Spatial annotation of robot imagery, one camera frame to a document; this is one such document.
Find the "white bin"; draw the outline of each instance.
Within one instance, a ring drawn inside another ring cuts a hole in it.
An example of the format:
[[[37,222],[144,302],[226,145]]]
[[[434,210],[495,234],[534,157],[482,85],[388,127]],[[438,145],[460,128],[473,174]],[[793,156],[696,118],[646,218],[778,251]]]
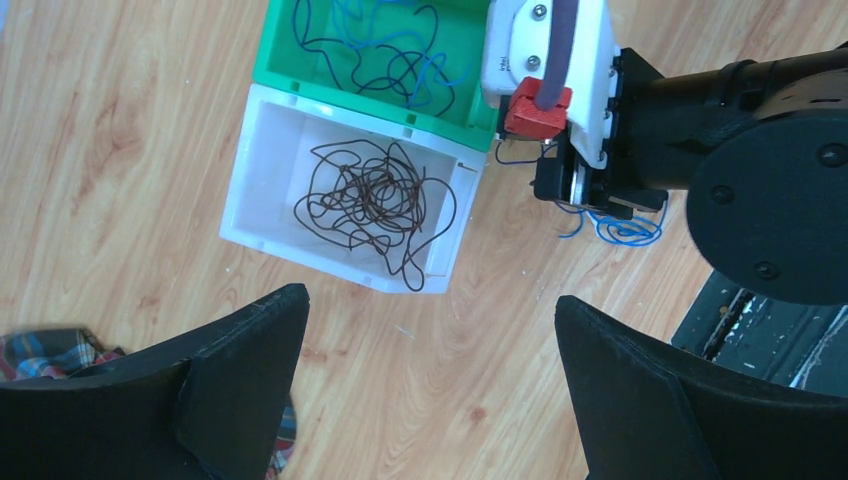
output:
[[[444,293],[486,154],[437,135],[261,85],[250,87],[221,237],[381,292],[410,292],[400,274],[389,274],[385,259],[373,246],[339,247],[317,237],[295,218],[294,206],[307,193],[319,162],[310,149],[358,139],[383,148],[397,140],[419,173],[426,168],[428,177],[444,180],[453,190],[456,218],[452,226],[415,256],[424,271],[419,293]],[[313,188],[332,189],[335,179],[317,175]],[[447,189],[433,182],[424,189],[427,220],[417,237],[422,241],[443,230],[453,213]],[[395,249],[389,254],[393,266],[403,252]],[[420,284],[420,274],[412,267],[407,272],[411,283]]]

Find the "checkered fabric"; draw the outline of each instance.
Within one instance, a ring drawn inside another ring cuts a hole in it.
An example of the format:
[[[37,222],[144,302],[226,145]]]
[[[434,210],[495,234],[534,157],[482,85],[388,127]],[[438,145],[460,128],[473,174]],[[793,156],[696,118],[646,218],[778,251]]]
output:
[[[83,368],[126,355],[120,348],[107,350],[87,329],[57,329],[16,333],[0,337],[0,382],[33,377],[67,378]],[[288,463],[297,433],[294,406],[286,398],[274,453],[265,475],[275,478]]]

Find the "wooden floor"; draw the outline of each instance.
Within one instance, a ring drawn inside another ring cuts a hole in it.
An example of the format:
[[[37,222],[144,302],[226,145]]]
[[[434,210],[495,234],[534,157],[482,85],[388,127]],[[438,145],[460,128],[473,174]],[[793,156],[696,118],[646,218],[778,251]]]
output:
[[[844,0],[610,3],[619,42],[666,75],[848,40]],[[222,241],[265,7],[12,0],[0,330],[87,325],[137,350],[304,282],[285,478],[584,478],[554,304],[578,295],[668,339],[709,273],[684,196],[650,249],[559,240],[575,220],[533,200],[532,167],[492,162],[441,296],[381,295]]]

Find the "bolt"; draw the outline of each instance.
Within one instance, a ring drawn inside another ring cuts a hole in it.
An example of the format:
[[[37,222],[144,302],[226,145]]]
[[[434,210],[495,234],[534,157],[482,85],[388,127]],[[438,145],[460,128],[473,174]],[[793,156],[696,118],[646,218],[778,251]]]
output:
[[[527,70],[531,72],[535,72],[539,69],[539,66],[542,64],[542,59],[537,57],[536,55],[530,55],[527,59]]]
[[[774,280],[780,276],[780,270],[771,262],[759,262],[755,264],[754,271],[763,280]]]
[[[545,15],[547,15],[547,14],[548,14],[548,7],[542,5],[541,3],[539,5],[536,5],[535,7],[533,7],[533,18],[535,18],[536,20],[541,20],[541,19],[545,18]]]
[[[848,147],[841,143],[831,143],[819,149],[819,162],[825,167],[841,167],[848,163]]]
[[[718,205],[727,205],[736,198],[736,192],[727,185],[718,185],[710,190],[710,198]]]

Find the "purple cable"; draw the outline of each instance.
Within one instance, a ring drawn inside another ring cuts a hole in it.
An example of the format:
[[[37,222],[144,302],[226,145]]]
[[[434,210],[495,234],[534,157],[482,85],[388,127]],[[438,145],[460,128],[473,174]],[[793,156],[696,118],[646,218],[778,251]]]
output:
[[[539,110],[554,108],[562,95],[568,76],[571,50],[574,48],[574,30],[577,28],[578,0],[553,0],[551,4],[551,39],[548,44],[548,63],[542,87],[536,94]]]

